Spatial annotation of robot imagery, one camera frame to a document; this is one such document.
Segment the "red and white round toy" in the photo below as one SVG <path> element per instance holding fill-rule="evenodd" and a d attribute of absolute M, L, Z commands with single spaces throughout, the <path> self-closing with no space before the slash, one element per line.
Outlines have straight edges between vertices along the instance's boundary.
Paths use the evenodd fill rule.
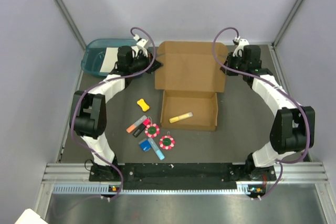
<path fill-rule="evenodd" d="M 164 150 L 171 150 L 175 146 L 175 140 L 168 134 L 160 139 L 159 145 Z"/>
<path fill-rule="evenodd" d="M 157 126 L 156 123 L 153 124 L 147 124 L 145 129 L 145 134 L 147 137 L 156 137 L 160 133 L 160 128 Z"/>

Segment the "box flap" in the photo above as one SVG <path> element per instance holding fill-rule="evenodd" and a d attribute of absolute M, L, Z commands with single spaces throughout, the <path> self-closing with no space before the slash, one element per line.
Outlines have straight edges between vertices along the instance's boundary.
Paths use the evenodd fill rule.
<path fill-rule="evenodd" d="M 226 46 L 216 43 L 215 50 L 224 63 Z M 165 41 L 157 54 L 163 67 L 155 71 L 156 89 L 224 92 L 225 75 L 213 58 L 211 42 Z"/>

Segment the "blue plastic container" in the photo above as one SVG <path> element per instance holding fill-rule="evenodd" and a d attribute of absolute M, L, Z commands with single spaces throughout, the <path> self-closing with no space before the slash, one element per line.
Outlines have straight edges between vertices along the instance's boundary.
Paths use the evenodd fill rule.
<path fill-rule="evenodd" d="M 81 61 L 85 73 L 97 77 L 106 77 L 108 72 L 100 72 L 107 47 L 136 46 L 134 39 L 96 39 L 86 46 L 84 57 Z"/>

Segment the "gray wall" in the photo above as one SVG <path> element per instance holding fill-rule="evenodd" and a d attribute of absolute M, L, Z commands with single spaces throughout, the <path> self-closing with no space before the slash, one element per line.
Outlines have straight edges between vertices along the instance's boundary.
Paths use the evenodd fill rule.
<path fill-rule="evenodd" d="M 129 38 L 140 26 L 156 42 L 213 40 L 225 26 L 236 26 L 250 42 L 275 39 L 295 0 L 64 0 L 86 41 Z M 232 42 L 233 33 L 221 36 Z"/>
<path fill-rule="evenodd" d="M 82 51 L 53 0 L 0 0 L 0 30 L 0 223 L 14 223 L 56 160 Z"/>
<path fill-rule="evenodd" d="M 305 0 L 278 46 L 294 97 L 316 110 L 313 157 L 323 161 L 336 192 L 336 4 Z"/>

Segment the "cardboard box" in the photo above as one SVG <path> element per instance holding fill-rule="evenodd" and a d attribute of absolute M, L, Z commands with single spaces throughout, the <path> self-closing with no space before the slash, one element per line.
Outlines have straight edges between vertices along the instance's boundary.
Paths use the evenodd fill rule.
<path fill-rule="evenodd" d="M 227 48 L 216 43 L 225 62 Z M 224 92 L 225 75 L 212 55 L 211 42 L 165 41 L 158 48 L 163 67 L 155 72 L 155 88 L 163 89 L 161 126 L 168 129 L 214 131 L 217 127 L 217 92 Z M 170 123 L 188 112 L 193 117 Z"/>

